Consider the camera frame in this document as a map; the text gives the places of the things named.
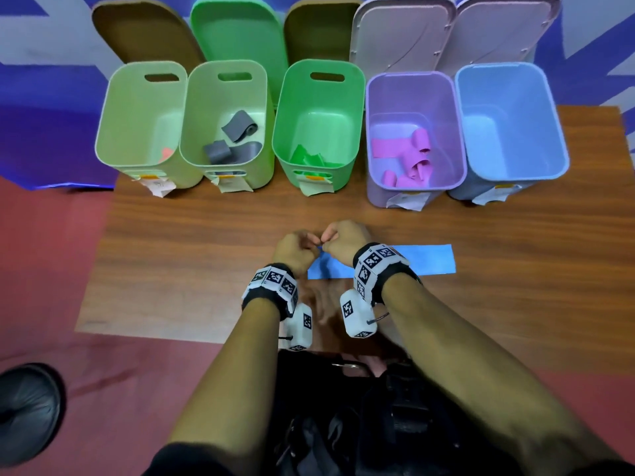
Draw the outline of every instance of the forearm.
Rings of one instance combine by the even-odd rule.
[[[188,401],[170,440],[213,446],[235,474],[257,472],[275,388],[280,314],[254,299]]]
[[[410,276],[390,278],[382,297],[415,364],[493,439],[511,442],[505,449],[527,472],[564,474],[585,459],[615,457],[526,367]],[[567,453],[557,458],[572,459],[567,468],[537,467],[551,457],[536,456],[550,452],[545,442]]]

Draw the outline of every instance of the wristband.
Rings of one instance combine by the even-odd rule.
[[[421,280],[410,269],[409,264],[410,262],[394,248],[370,242],[353,257],[354,288],[367,303],[383,304],[384,284],[396,273],[406,273],[421,284]]]
[[[298,283],[285,264],[270,264],[256,272],[242,294],[242,309],[252,299],[272,301],[280,312],[280,320],[291,317],[298,304]]]

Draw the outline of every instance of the purple bin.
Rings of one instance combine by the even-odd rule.
[[[374,158],[372,139],[407,138],[420,128],[427,130],[431,147],[427,156],[433,172],[428,185],[403,189],[383,184],[386,170],[399,177],[404,168],[399,157]],[[366,193],[374,206],[410,208],[397,202],[415,196],[427,205],[441,192],[460,185],[467,165],[452,80],[439,71],[381,73],[370,79],[366,87],[366,145]]]

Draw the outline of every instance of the green bin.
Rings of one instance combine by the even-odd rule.
[[[349,181],[360,149],[364,89],[363,72],[346,61],[301,60],[287,70],[273,148],[304,195],[333,192]]]
[[[238,143],[223,132],[234,114],[244,110],[258,129]],[[253,191],[274,175],[271,138],[274,110],[267,88],[267,72],[251,60],[208,61],[190,74],[180,149],[184,159],[225,191]],[[203,147],[217,140],[228,146],[262,143],[260,152],[242,164],[210,165]]]
[[[135,180],[167,178],[176,188],[199,183],[201,171],[179,151],[186,90],[186,70],[173,61],[139,61],[115,71],[95,140],[97,158]]]

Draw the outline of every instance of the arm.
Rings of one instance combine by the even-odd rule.
[[[322,235],[324,250],[349,266],[369,241],[350,221],[331,224]],[[560,476],[617,458],[517,359],[409,275],[388,279],[382,298],[417,367],[526,473]]]
[[[318,255],[319,239],[306,231],[287,235],[274,262],[297,277]],[[170,442],[209,445],[238,476],[258,474],[273,406],[280,313],[268,299],[250,301],[223,348],[179,417]]]

